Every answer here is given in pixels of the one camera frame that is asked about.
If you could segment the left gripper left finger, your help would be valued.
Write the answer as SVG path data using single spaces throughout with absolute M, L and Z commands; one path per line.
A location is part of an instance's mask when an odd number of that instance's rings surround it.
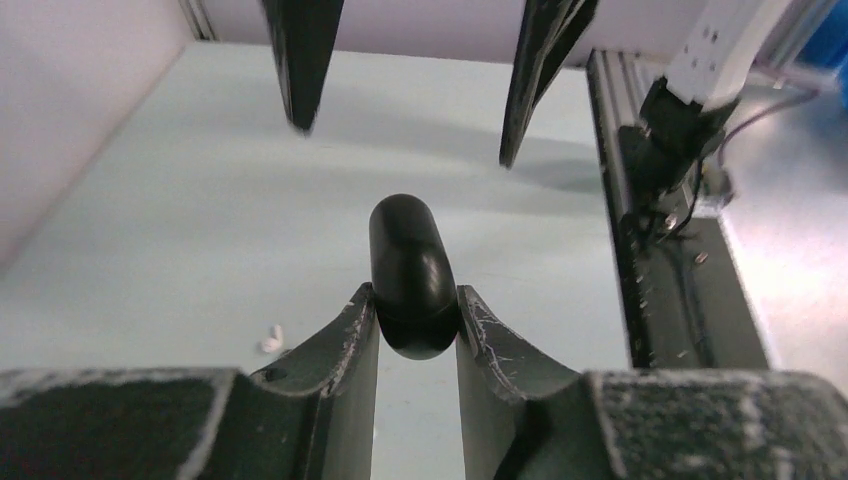
M 14 369 L 1 375 L 5 479 L 365 479 L 374 291 L 252 374 L 236 368 Z

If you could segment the black earbud charging case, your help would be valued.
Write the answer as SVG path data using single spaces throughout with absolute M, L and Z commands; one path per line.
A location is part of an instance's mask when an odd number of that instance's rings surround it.
M 453 343 L 457 287 L 434 216 L 410 194 L 381 200 L 369 219 L 371 283 L 381 333 L 399 355 L 433 359 Z

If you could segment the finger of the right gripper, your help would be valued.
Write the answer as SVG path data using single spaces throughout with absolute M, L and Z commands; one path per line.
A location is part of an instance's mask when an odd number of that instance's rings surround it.
M 499 164 L 510 169 L 532 114 L 595 17 L 597 0 L 526 0 L 506 98 Z
M 285 114 L 311 133 L 339 29 L 343 0 L 262 0 Z

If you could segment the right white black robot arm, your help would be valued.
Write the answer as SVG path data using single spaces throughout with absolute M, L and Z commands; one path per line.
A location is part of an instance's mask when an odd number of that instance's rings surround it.
M 680 50 L 651 84 L 628 127 L 637 136 L 626 160 L 639 206 L 678 187 L 694 163 L 718 148 L 754 59 L 786 1 L 711 1 Z M 531 116 L 595 16 L 594 1 L 527 1 L 508 90 L 499 162 L 511 168 Z M 311 132 L 329 70 L 343 4 L 262 4 L 289 124 Z

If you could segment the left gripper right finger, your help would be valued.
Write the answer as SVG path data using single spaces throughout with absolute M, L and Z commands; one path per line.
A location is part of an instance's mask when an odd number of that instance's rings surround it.
M 576 372 L 470 286 L 457 368 L 469 479 L 843 479 L 847 402 L 770 370 Z

